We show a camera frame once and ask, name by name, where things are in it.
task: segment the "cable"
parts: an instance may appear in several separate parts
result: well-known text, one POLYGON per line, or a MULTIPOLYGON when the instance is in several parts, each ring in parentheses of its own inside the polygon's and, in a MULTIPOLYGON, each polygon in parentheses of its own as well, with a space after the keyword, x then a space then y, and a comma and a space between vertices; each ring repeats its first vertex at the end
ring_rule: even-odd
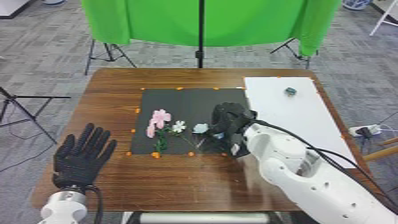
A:
MULTIPOLYGON (((11 120, 9 120, 9 119, 11 119, 11 116, 14 115, 14 112, 16 112, 16 106, 14 106, 11 115, 9 115, 9 117, 7 117, 7 122, 9 122, 9 123, 11 123, 11 120)), ((18 135, 13 133, 13 129, 11 129, 11 126, 9 126, 9 134, 11 134, 16 138, 20 138, 21 140, 29 140, 29 139, 32 139, 32 138, 37 138, 39 135, 41 135, 43 133, 32 135, 30 137, 21 137, 21 136, 18 136, 18 135)), ((45 154, 45 152, 52 149, 52 146, 53 146, 53 145, 55 145, 55 144, 52 143, 50 146, 46 147, 46 149, 39 152, 39 154, 37 154, 36 156, 32 156, 32 157, 27 158, 21 162, 18 162, 18 163, 13 164, 11 166, 7 166, 4 169, 0 169, 0 173, 2 173, 5 170, 9 170, 13 167, 20 166, 20 165, 21 165, 25 162, 29 162, 32 159, 36 159, 36 158, 45 154)))
POLYGON ((391 126, 389 125, 386 125, 386 124, 380 124, 380 127, 387 127, 389 129, 380 129, 382 131, 393 131, 393 134, 395 134, 395 137, 396 137, 396 132, 398 132, 398 130, 395 130, 393 128, 391 128, 391 126))
POLYGON ((371 179, 368 173, 364 172, 364 170, 363 170, 363 168, 357 166, 357 164, 352 162, 352 160, 350 160, 343 155, 339 155, 336 152, 332 152, 332 151, 329 151, 329 150, 325 150, 325 149, 316 148, 316 147, 309 144, 309 142, 304 140, 304 138, 302 138, 291 131, 288 131, 284 128, 281 128, 279 126, 272 125, 270 123, 267 123, 267 122, 261 121, 261 120, 254 120, 252 122, 258 123, 260 125, 263 125, 263 126, 274 128, 276 130, 279 130, 281 132, 284 132, 291 137, 295 137, 295 138, 299 139, 299 141, 309 146, 309 149, 316 151, 320 157, 325 159, 325 161, 329 162, 329 164, 331 164, 331 165, 334 166, 334 168, 347 174, 347 176, 348 176, 348 177, 352 178, 352 180, 359 183, 359 185, 364 187, 364 189, 368 190, 370 194, 373 195, 373 192, 370 191, 368 187, 366 187, 364 184, 357 181, 357 179, 354 178, 354 176, 348 174, 347 169, 345 169, 343 166, 338 164, 338 162, 332 160, 332 158, 325 155, 325 153, 336 155, 339 158, 345 159, 345 161, 354 165, 354 167, 357 168, 359 172, 361 172, 363 175, 366 176, 370 182, 371 182, 373 185, 377 186, 377 188, 379 188, 380 192, 384 193, 384 197, 387 198, 391 204, 395 205, 395 207, 398 207, 398 206, 396 206, 396 203, 395 203, 393 199, 389 198, 389 196, 387 196, 387 194, 386 194, 386 192, 384 192, 380 186, 377 185, 377 183, 375 183, 375 181, 373 181, 373 179, 371 179))
POLYGON ((101 221, 103 221, 103 193, 101 193, 100 188, 94 185, 89 185, 85 189, 96 193, 98 208, 96 208, 94 224, 101 224, 101 221))
POLYGON ((396 114, 398 114, 398 111, 382 119, 382 121, 377 124, 380 125, 396 114))
POLYGON ((366 143, 366 138, 363 138, 363 141, 361 141, 361 147, 359 147, 359 151, 361 151, 361 153, 364 154, 364 143, 366 143))
POLYGON ((20 166, 29 160, 36 159, 36 158, 45 154, 45 152, 50 150, 50 148, 52 148, 53 145, 55 145, 55 144, 52 143, 50 146, 48 146, 48 148, 41 151, 41 153, 39 153, 36 156, 32 156, 32 157, 27 158, 21 162, 18 162, 14 165, 11 165, 11 166, 7 166, 4 169, 0 169, 0 173, 2 173, 5 170, 9 170, 13 167, 20 166))
POLYGON ((332 151, 329 151, 329 150, 325 150, 325 149, 320 149, 320 148, 318 148, 318 150, 320 150, 322 152, 332 154, 334 156, 338 156, 338 157, 339 157, 339 158, 352 164, 352 166, 357 168, 359 172, 363 173, 363 175, 364 175, 366 178, 370 179, 370 182, 371 182, 371 184, 375 185, 377 189, 380 190, 382 194, 386 195, 386 198, 387 198, 391 204, 398 207, 398 205, 396 205, 393 199, 387 197, 387 193, 386 193, 386 191, 382 190, 382 188, 380 188, 380 186, 377 185, 377 183, 375 183, 375 181, 373 181, 373 179, 371 179, 368 173, 364 172, 364 170, 361 169, 361 167, 357 166, 357 164, 352 162, 352 160, 350 160, 343 155, 339 155, 336 152, 332 152, 332 151))

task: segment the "white panel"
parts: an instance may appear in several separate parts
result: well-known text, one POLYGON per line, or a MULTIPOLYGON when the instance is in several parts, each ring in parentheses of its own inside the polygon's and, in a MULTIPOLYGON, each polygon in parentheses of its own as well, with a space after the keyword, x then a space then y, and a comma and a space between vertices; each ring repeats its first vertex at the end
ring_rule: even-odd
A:
POLYGON ((9 16, 30 0, 0 0, 0 16, 9 16))
MULTIPOLYGON (((355 162, 313 80, 307 77, 247 77, 245 87, 258 119, 288 129, 318 148, 355 162), (297 90, 291 97, 284 93, 288 87, 297 90)), ((345 168, 354 168, 343 159, 331 157, 345 168)))

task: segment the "gray carpet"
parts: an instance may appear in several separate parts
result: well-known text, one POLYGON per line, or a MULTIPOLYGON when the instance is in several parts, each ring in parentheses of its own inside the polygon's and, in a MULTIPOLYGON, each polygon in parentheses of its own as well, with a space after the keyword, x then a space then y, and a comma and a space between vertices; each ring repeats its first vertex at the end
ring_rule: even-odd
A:
MULTIPOLYGON (((363 12, 339 9, 320 56, 313 58, 315 71, 338 108, 347 126, 377 123, 398 111, 398 28, 382 25, 375 37, 368 36, 380 14, 368 8, 363 12)), ((68 95, 71 100, 55 100, 39 122, 59 136, 78 104, 91 76, 84 65, 89 50, 89 28, 80 9, 80 1, 50 7, 34 3, 13 20, 0 20, 0 84, 23 95, 68 95)), ((206 67, 220 68, 304 68, 286 49, 268 54, 277 44, 206 49, 206 67)), ((133 41, 124 46, 139 67, 196 67, 196 48, 133 41)), ((103 66, 128 67, 121 59, 116 63, 94 62, 94 70, 103 66)), ((23 101, 36 110, 41 100, 23 101)), ((13 121, 20 113, 7 110, 13 121)), ((386 122, 398 129, 398 116, 386 122)), ((13 133, 32 136, 37 129, 21 124, 13 133)), ((386 132, 366 144, 368 151, 380 148, 375 143, 393 137, 386 132)), ((0 169, 34 156, 48 147, 41 135, 18 139, 9 130, 0 129, 0 169)), ((0 173, 0 223, 29 224, 39 221, 39 210, 30 206, 32 188, 41 177, 55 148, 21 166, 0 173)), ((386 190, 398 186, 398 155, 370 162, 377 182, 386 190)), ((389 192, 398 201, 398 190, 389 192)), ((119 222, 119 214, 107 214, 107 222, 119 222)))

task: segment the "finger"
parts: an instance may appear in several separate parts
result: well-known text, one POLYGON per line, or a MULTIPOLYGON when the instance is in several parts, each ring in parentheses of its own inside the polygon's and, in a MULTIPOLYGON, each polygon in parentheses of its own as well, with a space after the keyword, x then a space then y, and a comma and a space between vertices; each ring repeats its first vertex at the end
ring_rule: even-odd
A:
POLYGON ((82 135, 80 135, 80 138, 78 138, 78 143, 77 143, 75 148, 71 150, 71 155, 78 155, 82 150, 84 150, 84 145, 85 145, 85 142, 87 142, 87 139, 89 139, 89 136, 91 136, 92 129, 94 129, 94 124, 89 123, 85 125, 85 129, 84 129, 84 132, 82 132, 82 135))
POLYGON ((96 142, 98 142, 98 139, 100 139, 101 134, 103 134, 103 128, 98 127, 96 128, 96 131, 94 131, 94 134, 91 135, 91 140, 89 140, 89 142, 85 144, 85 147, 84 147, 84 153, 85 153, 85 155, 91 153, 91 150, 94 148, 94 145, 96 145, 96 142))
POLYGON ((110 143, 108 143, 108 147, 107 147, 107 149, 103 151, 103 154, 101 154, 101 156, 98 158, 98 161, 100 161, 101 164, 105 164, 105 162, 108 161, 108 158, 110 158, 112 153, 116 151, 116 146, 117 146, 117 141, 112 140, 110 143))
POLYGON ((66 158, 69 151, 73 149, 73 146, 75 146, 75 135, 68 135, 62 146, 59 147, 59 150, 55 152, 55 157, 59 159, 66 158))
POLYGON ((100 155, 100 153, 103 151, 103 147, 105 147, 105 144, 107 144, 107 141, 108 141, 108 137, 110 137, 110 132, 105 131, 103 132, 103 135, 100 137, 96 146, 94 146, 94 148, 92 148, 92 150, 91 150, 91 152, 87 154, 87 156, 89 156, 91 159, 96 159, 96 157, 98 157, 98 155, 100 155))

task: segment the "green screen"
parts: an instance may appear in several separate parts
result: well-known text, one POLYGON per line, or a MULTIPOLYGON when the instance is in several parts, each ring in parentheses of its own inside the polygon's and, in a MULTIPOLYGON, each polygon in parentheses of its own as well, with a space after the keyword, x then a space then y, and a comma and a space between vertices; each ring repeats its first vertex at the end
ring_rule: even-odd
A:
MULTIPOLYGON (((82 0, 92 37, 197 46, 199 0, 82 0)), ((208 47, 300 40, 311 56, 331 26, 339 0, 206 0, 208 47)))

